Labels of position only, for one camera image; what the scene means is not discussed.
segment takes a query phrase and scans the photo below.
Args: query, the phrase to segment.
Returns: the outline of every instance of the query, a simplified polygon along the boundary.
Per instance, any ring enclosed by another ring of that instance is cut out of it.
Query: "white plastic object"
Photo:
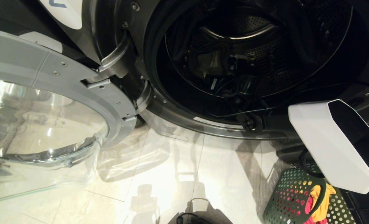
[[[291,105],[289,120],[332,186],[367,194],[369,167],[332,118],[329,103],[335,101]]]
[[[82,0],[40,1],[60,23],[74,30],[82,28]]]
[[[26,34],[21,34],[19,37],[62,53],[62,44],[59,41],[50,38],[44,34],[32,31]]]

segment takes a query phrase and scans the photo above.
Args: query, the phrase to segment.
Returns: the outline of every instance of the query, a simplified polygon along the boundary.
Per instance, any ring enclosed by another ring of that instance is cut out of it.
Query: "white tile floor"
[[[289,168],[275,152],[260,153],[269,142],[180,136],[161,136],[147,125],[135,129],[100,154],[86,190],[0,223],[174,224],[185,211],[212,223],[263,223],[272,189]]]

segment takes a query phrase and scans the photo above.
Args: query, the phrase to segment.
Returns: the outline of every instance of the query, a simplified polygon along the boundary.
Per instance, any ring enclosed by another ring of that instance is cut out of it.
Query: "front-loading washing machine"
[[[297,140],[288,106],[337,98],[369,125],[369,0],[0,0],[0,207],[85,184],[138,119]]]

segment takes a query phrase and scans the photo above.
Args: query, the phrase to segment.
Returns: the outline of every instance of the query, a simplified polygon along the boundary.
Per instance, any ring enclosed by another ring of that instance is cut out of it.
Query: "laundry basket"
[[[316,165],[310,167],[318,172]],[[320,196],[315,206],[305,213],[305,206],[310,192],[315,186],[321,186]],[[328,224],[356,224],[340,191],[330,195]],[[326,182],[322,178],[310,176],[301,168],[284,171],[275,187],[264,212],[265,224],[303,224],[318,209],[324,199]]]

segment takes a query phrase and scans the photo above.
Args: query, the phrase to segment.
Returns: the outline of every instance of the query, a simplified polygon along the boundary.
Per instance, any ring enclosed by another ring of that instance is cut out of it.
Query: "black cable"
[[[208,199],[205,199],[205,198],[193,198],[193,199],[190,200],[190,202],[192,202],[193,200],[196,200],[196,199],[210,202]]]
[[[323,173],[314,173],[313,171],[311,171],[307,165],[307,161],[306,161],[306,153],[308,153],[309,151],[307,150],[307,148],[305,148],[302,153],[300,154],[299,158],[298,158],[298,162],[299,165],[301,166],[301,168],[308,173],[310,176],[313,177],[317,177],[317,178],[325,178]]]
[[[238,113],[234,113],[234,114],[226,114],[226,115],[215,115],[209,112],[210,115],[217,117],[217,118],[229,118],[232,116],[237,116],[240,114],[247,114],[247,113],[253,113],[253,112],[258,112],[258,111],[264,111],[264,110],[272,110],[281,106],[285,106],[287,103],[289,103],[295,96],[304,93],[304,92],[308,92],[308,91],[312,91],[312,90],[317,90],[317,89],[321,89],[321,88],[329,88],[329,87],[334,87],[334,86],[339,86],[339,85],[344,85],[344,84],[357,84],[357,85],[364,85],[369,87],[369,83],[367,82],[341,82],[341,83],[336,83],[336,84],[332,84],[332,85],[328,85],[328,86],[320,86],[320,87],[315,87],[315,88],[310,88],[310,89],[305,89],[303,91],[300,91],[294,95],[292,95],[290,98],[288,98],[284,103],[282,103],[281,105],[278,106],[274,106],[274,107],[270,107],[270,108],[264,108],[264,109],[255,109],[255,110],[247,110],[247,111],[242,111],[242,112],[238,112]]]
[[[202,218],[202,217],[199,217],[199,216],[198,216],[198,215],[196,215],[196,214],[189,213],[189,212],[185,212],[185,213],[181,214],[178,218],[176,218],[176,223],[177,223],[177,224],[179,224],[179,223],[180,223],[180,221],[181,221],[181,223],[183,223],[183,217],[182,217],[183,215],[192,215],[192,216],[194,216],[194,217],[197,217],[197,218],[199,218],[199,219],[201,219],[201,220],[203,220],[203,221],[207,222],[208,224],[212,224],[210,221],[208,221],[208,220],[206,220],[206,219],[204,219],[204,218]]]
[[[222,90],[222,88],[224,88],[226,85],[228,85],[230,82],[232,82],[233,81],[233,79],[231,79],[230,81],[228,81],[228,82],[226,82],[225,84],[223,84],[220,88],[218,88],[217,90],[216,90],[216,92],[214,93],[214,95],[213,95],[213,97],[211,98],[211,99],[213,99],[213,98],[215,98],[216,97],[216,95],[219,93],[219,91],[221,91]]]
[[[236,83],[236,92],[239,94],[239,95],[244,95],[244,96],[251,96],[251,95],[255,95],[255,92],[252,92],[252,93],[245,93],[245,92],[240,92],[240,82],[241,82],[241,78],[243,78],[244,76],[251,76],[253,78],[257,78],[256,76],[254,75],[250,75],[250,74],[244,74],[244,75],[241,75],[238,80],[237,80],[237,83]]]

